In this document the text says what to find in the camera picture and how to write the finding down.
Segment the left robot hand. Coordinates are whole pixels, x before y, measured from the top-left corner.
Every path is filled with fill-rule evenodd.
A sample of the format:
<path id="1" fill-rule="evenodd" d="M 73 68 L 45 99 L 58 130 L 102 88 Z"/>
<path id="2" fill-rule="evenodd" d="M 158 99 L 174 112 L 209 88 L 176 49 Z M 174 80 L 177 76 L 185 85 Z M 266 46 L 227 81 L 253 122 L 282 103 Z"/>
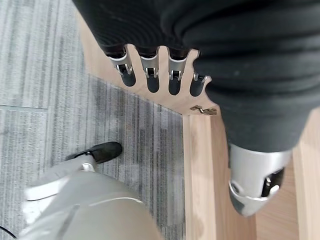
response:
<path id="1" fill-rule="evenodd" d="M 107 56 L 121 45 L 199 51 L 196 73 L 230 144 L 229 195 L 252 216 L 277 193 L 311 111 L 320 105 L 317 0 L 76 0 Z"/>

